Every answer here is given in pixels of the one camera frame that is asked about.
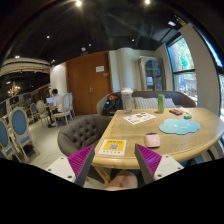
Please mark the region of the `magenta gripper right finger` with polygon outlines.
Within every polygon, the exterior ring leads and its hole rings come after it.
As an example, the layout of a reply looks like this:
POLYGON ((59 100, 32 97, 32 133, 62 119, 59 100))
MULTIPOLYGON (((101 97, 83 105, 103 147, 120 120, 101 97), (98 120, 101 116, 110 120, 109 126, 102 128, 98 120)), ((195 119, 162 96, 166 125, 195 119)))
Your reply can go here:
POLYGON ((135 145, 135 156, 139 163, 145 184, 154 182, 154 174, 158 168, 162 156, 139 144, 135 145))

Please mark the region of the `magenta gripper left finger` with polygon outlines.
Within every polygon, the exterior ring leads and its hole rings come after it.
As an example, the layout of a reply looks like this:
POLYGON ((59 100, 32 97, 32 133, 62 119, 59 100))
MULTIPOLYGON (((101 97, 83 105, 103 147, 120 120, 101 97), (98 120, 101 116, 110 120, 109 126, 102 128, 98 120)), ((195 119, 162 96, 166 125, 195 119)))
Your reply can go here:
POLYGON ((94 145, 90 145, 68 157, 68 162, 76 176, 76 185, 84 185, 94 155, 94 145))

